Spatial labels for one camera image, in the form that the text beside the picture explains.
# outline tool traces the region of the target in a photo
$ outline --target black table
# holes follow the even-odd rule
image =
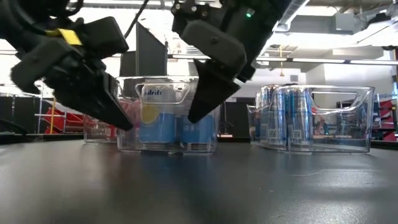
[[[121,154],[82,141],[0,146],[0,223],[396,223],[398,152]]]

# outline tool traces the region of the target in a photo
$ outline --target yellow circle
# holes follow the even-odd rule
[[[159,110],[156,106],[145,105],[141,111],[141,121],[144,124],[152,124],[156,121],[159,115]]]

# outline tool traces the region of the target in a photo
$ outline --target white wall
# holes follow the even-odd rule
[[[308,85],[324,85],[325,78],[325,64],[319,65],[305,74],[305,81]]]
[[[390,60],[388,52],[378,60]],[[375,88],[375,94],[392,94],[394,84],[392,76],[395,67],[378,65],[325,65],[327,85],[370,86]],[[328,97],[328,104],[336,101],[351,100],[352,96]]]
[[[264,85],[271,84],[286,84],[292,83],[290,81],[291,75],[298,75],[299,84],[305,84],[305,73],[301,73],[300,69],[286,68],[283,69],[284,77],[280,76],[280,69],[270,71],[268,69],[257,69],[251,81],[247,81],[241,86],[241,89],[236,92],[232,98],[237,97],[255,97],[256,92]]]

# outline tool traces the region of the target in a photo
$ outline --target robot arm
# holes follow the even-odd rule
[[[88,24],[83,19],[71,21],[68,17],[80,10],[83,0],[78,0],[72,11],[66,10],[69,1],[0,0],[0,38],[6,39],[21,59],[12,69],[11,79],[28,93],[39,93],[34,83],[43,79],[63,105],[131,129],[113,95],[116,80],[105,72],[101,61],[126,52],[126,40],[112,17]],[[237,92],[235,78],[242,82],[251,79],[255,71],[251,63],[290,2],[220,0],[222,7],[215,8],[195,0],[175,0],[172,30],[211,58],[205,63],[195,61],[200,78],[190,121],[196,123]]]
[[[101,59],[128,50],[116,21],[106,17],[84,24],[71,21],[69,0],[0,0],[0,38],[6,39],[21,60],[11,71],[24,92],[38,94],[37,80],[54,89],[65,106],[122,129],[131,129],[113,95],[116,80],[105,72]]]
[[[221,8],[195,0],[172,7],[173,31],[211,59],[195,61],[199,84],[189,114],[197,122],[246,83],[251,66],[272,35],[291,0],[220,0]]]

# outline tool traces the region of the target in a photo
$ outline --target clear plastic bin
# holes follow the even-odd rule
[[[249,119],[249,132],[250,132],[250,143],[252,145],[259,145],[260,144],[260,137],[261,137],[261,112],[256,111],[260,109],[262,105],[261,100],[261,92],[256,92],[256,106],[249,106],[248,110],[254,113],[252,119]]]
[[[261,128],[267,134],[263,136],[262,132],[257,145],[270,149],[290,152],[369,152],[373,98],[374,88],[371,87],[278,87],[269,105],[249,107],[249,123],[258,111],[262,111]],[[337,101],[348,99],[352,102],[350,107],[333,106]]]
[[[210,153],[217,146],[219,109],[192,124],[188,112],[198,77],[118,78],[119,97],[130,101],[134,128],[118,132],[118,148],[124,152],[167,151]]]
[[[83,115],[85,143],[117,143],[117,129],[88,115]]]

